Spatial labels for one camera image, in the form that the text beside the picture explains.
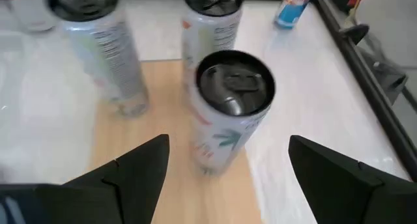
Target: pull tab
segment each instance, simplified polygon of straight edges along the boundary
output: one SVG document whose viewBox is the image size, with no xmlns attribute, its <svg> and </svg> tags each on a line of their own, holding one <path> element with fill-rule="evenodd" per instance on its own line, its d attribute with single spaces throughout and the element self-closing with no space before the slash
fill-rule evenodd
<svg viewBox="0 0 417 224">
<path fill-rule="evenodd" d="M 73 14 L 92 16 L 98 14 L 109 0 L 60 0 L 61 6 Z"/>
<path fill-rule="evenodd" d="M 241 75 L 233 74 L 225 78 L 224 85 L 230 91 L 255 92 L 259 90 L 258 74 Z"/>
</svg>

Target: wooden surface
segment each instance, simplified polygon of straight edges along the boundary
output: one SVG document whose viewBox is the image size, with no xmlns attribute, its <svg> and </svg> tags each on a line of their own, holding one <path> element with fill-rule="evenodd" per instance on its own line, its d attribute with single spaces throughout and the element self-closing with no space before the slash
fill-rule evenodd
<svg viewBox="0 0 417 224">
<path fill-rule="evenodd" d="M 261 223 L 250 169 L 242 150 L 222 176 L 202 175 L 190 157 L 190 125 L 183 104 L 182 63 L 143 63 L 150 108 L 123 119 L 111 106 L 98 106 L 91 169 L 160 135 L 169 134 L 165 183 L 152 223 Z"/>
</svg>

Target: beverage can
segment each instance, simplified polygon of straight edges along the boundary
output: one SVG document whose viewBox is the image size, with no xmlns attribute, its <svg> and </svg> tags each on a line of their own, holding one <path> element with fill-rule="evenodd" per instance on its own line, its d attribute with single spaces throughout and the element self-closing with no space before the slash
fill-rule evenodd
<svg viewBox="0 0 417 224">
<path fill-rule="evenodd" d="M 182 59 L 185 80 L 205 56 L 223 49 L 233 49 L 242 0 L 185 0 L 182 17 Z"/>
<path fill-rule="evenodd" d="M 192 154 L 204 173 L 220 174 L 270 109 L 274 78 L 255 57 L 223 50 L 200 62 L 192 83 Z"/>
<path fill-rule="evenodd" d="M 7 6 L 28 31 L 45 31 L 55 25 L 46 0 L 7 0 Z"/>
<path fill-rule="evenodd" d="M 104 96 L 122 115 L 142 114 L 149 104 L 140 63 L 119 0 L 50 0 L 75 52 Z"/>
<path fill-rule="evenodd" d="M 309 0 L 283 0 L 275 17 L 275 23 L 280 27 L 293 28 Z"/>
</svg>

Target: white table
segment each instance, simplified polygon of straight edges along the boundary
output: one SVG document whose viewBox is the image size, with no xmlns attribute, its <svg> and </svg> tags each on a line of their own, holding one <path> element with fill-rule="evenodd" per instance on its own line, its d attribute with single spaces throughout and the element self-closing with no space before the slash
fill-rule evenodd
<svg viewBox="0 0 417 224">
<path fill-rule="evenodd" d="M 181 0 L 122 2 L 142 60 L 180 59 Z M 263 60 L 278 88 L 270 113 L 246 145 L 247 156 L 265 223 L 315 223 L 289 162 L 292 134 L 409 178 L 314 6 L 292 31 L 273 26 L 277 7 L 276 1 L 246 1 L 238 30 L 236 49 Z M 9 34 L 1 31 L 2 46 Z M 21 70 L 16 79 L 24 79 L 19 98 L 8 99 L 8 124 L 16 135 L 9 146 L 0 143 L 3 179 L 65 182 L 89 163 L 98 95 L 58 29 L 13 34 L 13 43 L 23 41 L 32 52 L 9 64 Z M 19 54 L 20 48 L 11 49 L 2 48 L 3 56 Z"/>
</svg>

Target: silver can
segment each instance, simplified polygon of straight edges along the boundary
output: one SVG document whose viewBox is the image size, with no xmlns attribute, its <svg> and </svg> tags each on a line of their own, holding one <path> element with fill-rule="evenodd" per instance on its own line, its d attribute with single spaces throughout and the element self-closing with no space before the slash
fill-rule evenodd
<svg viewBox="0 0 417 224">
<path fill-rule="evenodd" d="M 194 159 L 204 173 L 220 174 L 270 109 L 274 78 L 255 57 L 226 50 L 205 57 L 192 83 Z"/>
<path fill-rule="evenodd" d="M 119 0 L 50 0 L 85 72 L 122 115 L 142 114 L 148 93 Z"/>
<path fill-rule="evenodd" d="M 233 49 L 242 0 L 185 0 L 182 59 L 187 82 L 198 62 L 215 51 Z"/>
</svg>

